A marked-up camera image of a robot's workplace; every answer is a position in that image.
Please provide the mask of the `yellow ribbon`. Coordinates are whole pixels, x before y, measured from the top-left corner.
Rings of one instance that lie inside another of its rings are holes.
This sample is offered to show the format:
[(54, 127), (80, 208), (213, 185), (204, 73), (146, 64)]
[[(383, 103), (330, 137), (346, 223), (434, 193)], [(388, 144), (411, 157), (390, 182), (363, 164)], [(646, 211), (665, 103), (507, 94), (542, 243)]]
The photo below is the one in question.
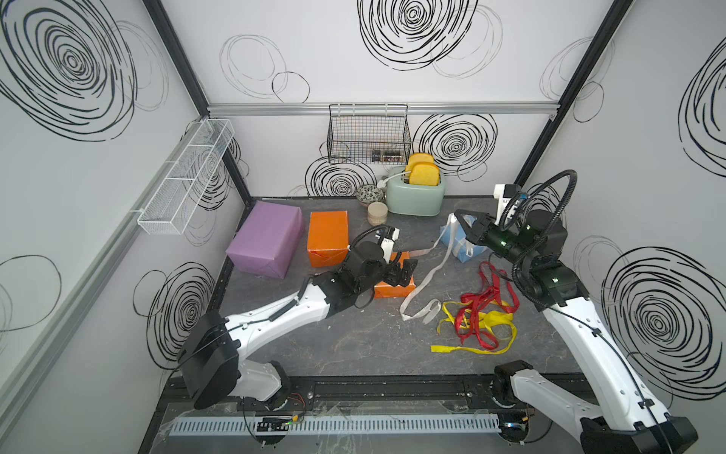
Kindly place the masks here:
[(451, 325), (458, 339), (458, 345), (431, 345), (430, 352), (451, 354), (468, 352), (476, 355), (498, 356), (508, 353), (517, 339), (518, 329), (513, 315), (500, 311), (474, 311), (472, 305), (461, 302), (442, 304), (444, 319), (439, 321), (437, 333), (445, 325)]

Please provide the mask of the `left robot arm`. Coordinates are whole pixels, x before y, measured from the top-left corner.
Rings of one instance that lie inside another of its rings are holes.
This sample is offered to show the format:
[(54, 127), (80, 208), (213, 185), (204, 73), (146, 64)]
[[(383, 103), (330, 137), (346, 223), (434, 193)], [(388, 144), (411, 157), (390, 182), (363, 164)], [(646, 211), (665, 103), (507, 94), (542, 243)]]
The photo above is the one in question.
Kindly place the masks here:
[(338, 268), (312, 274), (301, 288), (248, 312), (204, 314), (178, 354), (178, 370), (197, 410), (227, 397), (254, 399), (277, 409), (287, 403), (291, 381), (277, 361), (251, 360), (251, 354), (290, 332), (328, 319), (355, 305), (381, 282), (406, 287), (418, 262), (392, 253), (389, 242), (363, 241), (352, 247)]

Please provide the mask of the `orange box red ribbon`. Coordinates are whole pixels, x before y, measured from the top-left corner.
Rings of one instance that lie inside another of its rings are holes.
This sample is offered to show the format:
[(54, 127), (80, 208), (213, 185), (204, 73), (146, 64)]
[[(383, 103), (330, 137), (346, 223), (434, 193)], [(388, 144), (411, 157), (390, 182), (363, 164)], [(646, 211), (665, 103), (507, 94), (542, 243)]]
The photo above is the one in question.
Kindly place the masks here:
[(349, 251), (347, 211), (312, 212), (307, 238), (307, 254), (313, 268), (341, 264)]

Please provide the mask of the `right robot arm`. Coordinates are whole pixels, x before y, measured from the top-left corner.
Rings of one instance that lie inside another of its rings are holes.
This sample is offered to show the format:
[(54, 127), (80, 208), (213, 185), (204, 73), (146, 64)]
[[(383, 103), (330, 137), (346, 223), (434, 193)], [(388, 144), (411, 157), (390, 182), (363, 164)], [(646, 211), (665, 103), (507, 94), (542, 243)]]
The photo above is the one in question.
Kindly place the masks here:
[(567, 169), (527, 193), (505, 185), (498, 215), (457, 210), (469, 242), (512, 265), (512, 282), (565, 341), (597, 402), (591, 404), (544, 378), (525, 361), (495, 372), (499, 400), (542, 412), (586, 453), (684, 453), (699, 439), (685, 417), (673, 416), (640, 379), (603, 325), (589, 292), (561, 262), (567, 233), (561, 216), (578, 181)]

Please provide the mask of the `purple gift box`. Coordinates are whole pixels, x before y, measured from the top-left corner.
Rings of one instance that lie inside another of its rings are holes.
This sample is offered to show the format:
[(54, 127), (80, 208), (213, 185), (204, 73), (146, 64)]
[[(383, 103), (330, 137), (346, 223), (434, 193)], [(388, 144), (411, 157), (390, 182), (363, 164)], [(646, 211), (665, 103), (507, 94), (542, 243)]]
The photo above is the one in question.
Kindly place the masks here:
[(301, 208), (257, 202), (226, 255), (245, 274), (284, 279), (304, 232)]

